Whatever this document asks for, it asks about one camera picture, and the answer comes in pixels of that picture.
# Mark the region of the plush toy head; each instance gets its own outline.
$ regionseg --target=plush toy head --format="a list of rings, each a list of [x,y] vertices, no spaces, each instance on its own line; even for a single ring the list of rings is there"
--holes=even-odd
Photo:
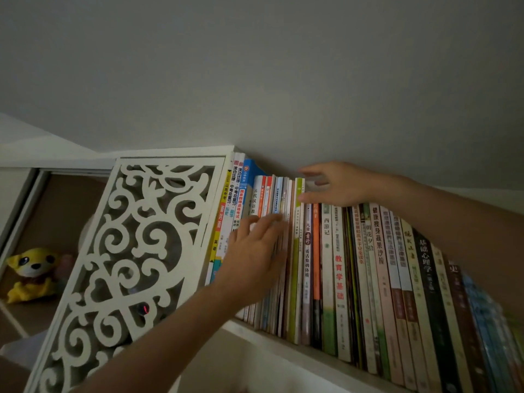
[[[7,258],[7,264],[21,277],[41,276],[58,266],[59,256],[45,248],[34,248]]]

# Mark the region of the stuffed toy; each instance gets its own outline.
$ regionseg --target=stuffed toy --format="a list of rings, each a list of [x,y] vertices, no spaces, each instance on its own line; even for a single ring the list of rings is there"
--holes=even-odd
[[[7,303],[56,294],[55,271],[59,263],[59,255],[45,248],[30,249],[7,258],[7,264],[22,277],[7,293]]]

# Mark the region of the person's right hand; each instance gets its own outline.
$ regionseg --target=person's right hand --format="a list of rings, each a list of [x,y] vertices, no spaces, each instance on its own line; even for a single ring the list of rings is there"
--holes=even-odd
[[[302,193],[298,200],[303,203],[325,203],[337,206],[351,206],[374,202],[382,185],[384,175],[360,166],[341,161],[305,166],[300,169],[306,177],[322,175],[315,184],[329,188],[319,192]]]

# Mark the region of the white shelf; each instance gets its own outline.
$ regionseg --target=white shelf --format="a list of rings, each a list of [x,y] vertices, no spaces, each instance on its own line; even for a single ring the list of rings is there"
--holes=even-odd
[[[230,320],[222,328],[347,391],[359,393],[409,392],[409,390],[403,387],[359,370],[318,349],[294,345],[282,338],[256,331],[241,321]]]

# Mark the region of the carved decorative panel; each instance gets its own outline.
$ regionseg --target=carved decorative panel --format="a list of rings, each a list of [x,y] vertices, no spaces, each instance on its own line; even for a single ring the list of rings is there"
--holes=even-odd
[[[116,162],[25,392],[69,391],[196,290],[223,164]]]

